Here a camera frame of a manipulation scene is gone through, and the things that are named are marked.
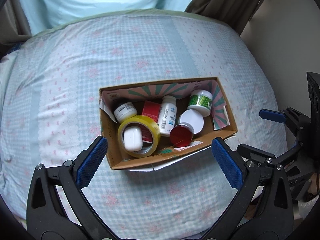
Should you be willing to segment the person's hand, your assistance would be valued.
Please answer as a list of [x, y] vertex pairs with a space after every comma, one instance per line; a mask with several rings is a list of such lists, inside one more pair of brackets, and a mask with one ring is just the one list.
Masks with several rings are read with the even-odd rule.
[[309, 179], [309, 181], [310, 181], [310, 186], [309, 186], [308, 192], [311, 194], [319, 195], [319, 174], [314, 173]]

